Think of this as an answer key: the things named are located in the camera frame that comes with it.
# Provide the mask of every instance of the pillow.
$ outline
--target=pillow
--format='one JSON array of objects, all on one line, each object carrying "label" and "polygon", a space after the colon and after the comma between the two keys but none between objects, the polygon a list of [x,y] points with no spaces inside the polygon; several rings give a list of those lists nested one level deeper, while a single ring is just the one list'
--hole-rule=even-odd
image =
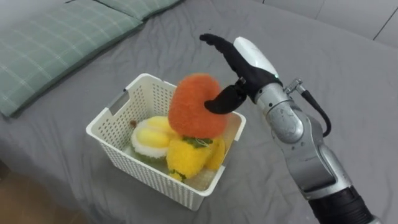
[{"label": "pillow", "polygon": [[97,0],[136,19],[143,20],[181,0]]},{"label": "pillow", "polygon": [[76,0],[2,31],[0,112],[12,115],[140,24],[96,1]]}]

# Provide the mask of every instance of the wooden floor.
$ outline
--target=wooden floor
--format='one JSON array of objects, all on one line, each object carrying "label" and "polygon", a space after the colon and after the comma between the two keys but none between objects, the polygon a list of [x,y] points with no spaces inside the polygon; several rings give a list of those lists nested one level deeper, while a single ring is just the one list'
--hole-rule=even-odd
[{"label": "wooden floor", "polygon": [[0,165],[0,223],[87,224],[79,211],[58,206],[35,181]]}]

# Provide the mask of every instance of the black cable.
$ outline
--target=black cable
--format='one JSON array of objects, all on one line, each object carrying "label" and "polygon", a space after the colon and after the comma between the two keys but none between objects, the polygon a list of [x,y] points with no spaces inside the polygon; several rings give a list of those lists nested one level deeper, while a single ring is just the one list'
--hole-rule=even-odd
[{"label": "black cable", "polygon": [[322,116],[323,120],[325,120],[326,123],[326,131],[323,133],[323,137],[326,137],[330,134],[331,131],[331,123],[328,115],[324,112],[324,110],[321,108],[321,106],[317,103],[317,101],[314,99],[314,97],[311,95],[311,93],[308,90],[305,90],[301,96],[309,103],[311,104],[314,109]]}]

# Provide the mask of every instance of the silver robotic arm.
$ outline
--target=silver robotic arm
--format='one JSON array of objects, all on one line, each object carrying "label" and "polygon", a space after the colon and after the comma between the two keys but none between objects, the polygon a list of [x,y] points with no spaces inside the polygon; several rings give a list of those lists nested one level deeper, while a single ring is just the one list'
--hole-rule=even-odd
[{"label": "silver robotic arm", "polygon": [[[330,121],[302,81],[296,79],[283,88],[268,59],[242,37],[233,44],[211,34],[201,35],[200,39],[214,45],[239,77],[217,98],[207,101],[206,108],[212,113],[229,113],[247,96],[260,107],[292,178],[321,224],[381,223],[370,213],[333,151],[323,142],[330,132]],[[316,119],[295,104],[290,97],[294,91],[320,112],[327,124],[325,133]]]}]

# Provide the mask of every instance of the gray bed sheet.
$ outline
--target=gray bed sheet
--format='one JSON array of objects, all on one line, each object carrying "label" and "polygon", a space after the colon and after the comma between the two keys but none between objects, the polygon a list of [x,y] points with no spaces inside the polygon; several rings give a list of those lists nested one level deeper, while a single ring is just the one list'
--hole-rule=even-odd
[{"label": "gray bed sheet", "polygon": [[[249,101],[248,119],[211,196],[191,212],[113,167],[86,125],[140,73],[177,83],[208,72],[236,81],[205,32],[253,41],[282,81],[300,77],[330,115],[326,143],[373,214],[398,222],[397,50],[290,12],[241,0],[186,0],[147,21],[17,119],[0,119],[0,158],[93,223],[316,223],[281,150]],[[321,118],[295,96],[306,112]]]}]

